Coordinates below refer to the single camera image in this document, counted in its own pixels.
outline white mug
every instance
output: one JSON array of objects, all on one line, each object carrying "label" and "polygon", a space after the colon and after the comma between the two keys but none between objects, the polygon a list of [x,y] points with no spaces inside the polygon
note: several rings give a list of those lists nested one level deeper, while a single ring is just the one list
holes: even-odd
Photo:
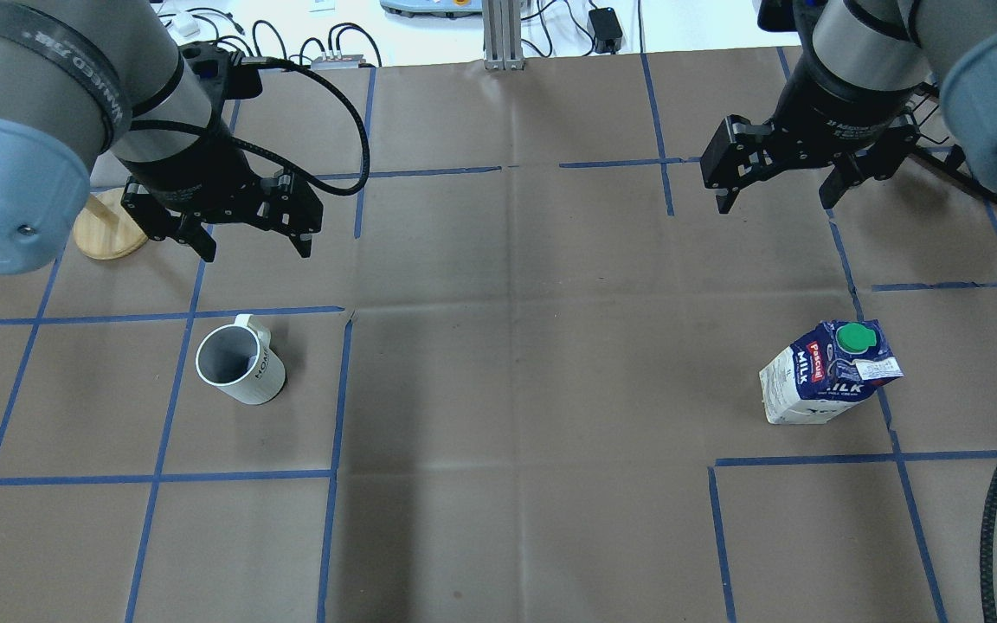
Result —
[{"label": "white mug", "polygon": [[246,405],[262,405],[287,380],[284,363],[272,352],[272,332],[252,314],[210,332],[195,354],[199,378]]}]

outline carton label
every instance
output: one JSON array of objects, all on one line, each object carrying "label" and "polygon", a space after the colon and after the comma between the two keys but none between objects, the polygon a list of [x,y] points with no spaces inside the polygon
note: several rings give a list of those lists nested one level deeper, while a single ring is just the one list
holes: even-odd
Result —
[{"label": "carton label", "polygon": [[836,342],[843,322],[820,323],[796,339],[760,372],[764,411],[772,423],[823,423],[903,375],[876,320],[866,327],[878,343],[851,355]]}]

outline milk carton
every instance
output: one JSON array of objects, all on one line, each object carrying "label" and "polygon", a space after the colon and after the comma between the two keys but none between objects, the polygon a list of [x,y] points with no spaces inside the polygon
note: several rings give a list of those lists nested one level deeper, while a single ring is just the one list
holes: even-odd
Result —
[{"label": "milk carton", "polygon": [[760,370],[771,423],[826,423],[903,375],[878,320],[834,320],[784,348]]}]

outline pascual logo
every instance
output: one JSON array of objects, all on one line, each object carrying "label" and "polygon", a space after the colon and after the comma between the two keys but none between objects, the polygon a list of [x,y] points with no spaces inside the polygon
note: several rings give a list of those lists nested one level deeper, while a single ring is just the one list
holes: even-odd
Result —
[{"label": "pascual logo", "polygon": [[822,350],[820,350],[816,342],[807,344],[807,350],[810,351],[810,380],[811,382],[819,382],[823,378],[826,378],[826,366],[822,364]]}]

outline green bottle cap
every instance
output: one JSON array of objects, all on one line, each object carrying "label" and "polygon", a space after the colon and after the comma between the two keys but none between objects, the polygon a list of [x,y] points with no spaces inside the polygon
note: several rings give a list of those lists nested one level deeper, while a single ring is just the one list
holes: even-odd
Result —
[{"label": "green bottle cap", "polygon": [[838,329],[838,344],[850,355],[859,355],[878,344],[875,331],[860,323],[843,324]]}]

